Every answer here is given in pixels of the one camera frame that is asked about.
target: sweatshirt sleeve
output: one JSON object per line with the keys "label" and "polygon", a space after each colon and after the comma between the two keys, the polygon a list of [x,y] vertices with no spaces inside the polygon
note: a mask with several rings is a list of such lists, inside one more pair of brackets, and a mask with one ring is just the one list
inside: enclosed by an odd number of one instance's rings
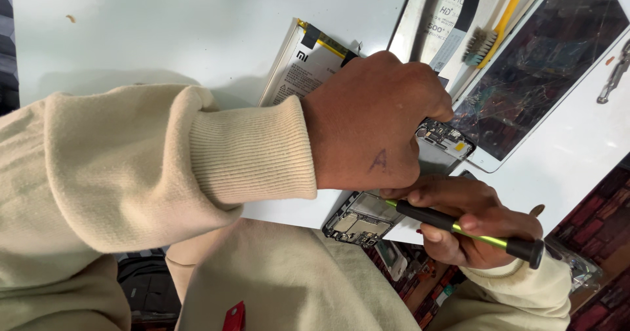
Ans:
{"label": "sweatshirt sleeve", "polygon": [[11,315],[0,330],[41,317],[27,305],[43,286],[103,280],[87,268],[106,265],[102,254],[226,226],[248,200],[316,196],[297,98],[219,112],[185,85],[55,93],[0,117],[0,173],[0,313]]}
{"label": "sweatshirt sleeve", "polygon": [[543,256],[537,270],[522,260],[489,270],[461,267],[469,280],[448,297],[428,331],[564,331],[569,325],[571,274]]}

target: beige sweatshirt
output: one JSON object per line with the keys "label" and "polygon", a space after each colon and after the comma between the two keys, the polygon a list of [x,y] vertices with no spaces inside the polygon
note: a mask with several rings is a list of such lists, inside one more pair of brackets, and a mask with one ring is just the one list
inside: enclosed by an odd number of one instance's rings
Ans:
{"label": "beige sweatshirt", "polygon": [[[220,330],[241,300],[248,331],[419,329],[357,246],[237,220],[243,202],[316,196],[295,97],[218,112],[196,86],[52,94],[0,117],[0,178],[0,330],[128,330],[108,254],[171,244],[180,330]],[[431,330],[568,325],[568,266],[462,270]]]}

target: yellow brush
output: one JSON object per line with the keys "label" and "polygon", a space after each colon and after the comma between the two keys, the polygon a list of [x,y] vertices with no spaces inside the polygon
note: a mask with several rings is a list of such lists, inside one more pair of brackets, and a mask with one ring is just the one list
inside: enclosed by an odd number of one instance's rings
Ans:
{"label": "yellow brush", "polygon": [[501,20],[499,20],[499,24],[492,31],[477,30],[475,37],[470,42],[468,54],[464,59],[466,65],[476,66],[478,69],[486,66],[503,41],[505,28],[519,1],[510,0],[508,7],[503,12],[503,16],[501,16]]}

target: ink mark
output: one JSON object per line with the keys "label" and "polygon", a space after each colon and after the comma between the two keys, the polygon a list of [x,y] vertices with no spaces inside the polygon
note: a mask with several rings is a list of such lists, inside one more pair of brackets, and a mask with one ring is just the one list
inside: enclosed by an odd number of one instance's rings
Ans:
{"label": "ink mark", "polygon": [[385,169],[388,167],[388,156],[387,156],[387,153],[385,152],[385,149],[379,151],[379,154],[376,155],[376,157],[374,158],[374,161],[372,162],[372,166],[370,166],[370,169],[367,170],[368,174],[372,172],[372,169],[374,168],[374,166],[382,166],[383,172],[385,172]]}

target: green screwdriver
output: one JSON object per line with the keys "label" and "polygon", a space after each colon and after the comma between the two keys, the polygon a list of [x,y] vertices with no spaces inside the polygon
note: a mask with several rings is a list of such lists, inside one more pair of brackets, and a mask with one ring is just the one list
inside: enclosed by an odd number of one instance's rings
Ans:
{"label": "green screwdriver", "polygon": [[540,266],[542,253],[545,249],[545,242],[541,239],[535,241],[527,241],[521,238],[493,238],[493,237],[476,237],[466,234],[459,226],[457,218],[448,214],[436,211],[432,208],[414,207],[406,200],[385,199],[385,202],[396,208],[398,213],[406,215],[417,221],[426,222],[429,225],[452,233],[458,233],[466,237],[483,241],[492,246],[505,250],[506,253],[518,259],[529,262],[529,268],[537,269]]}

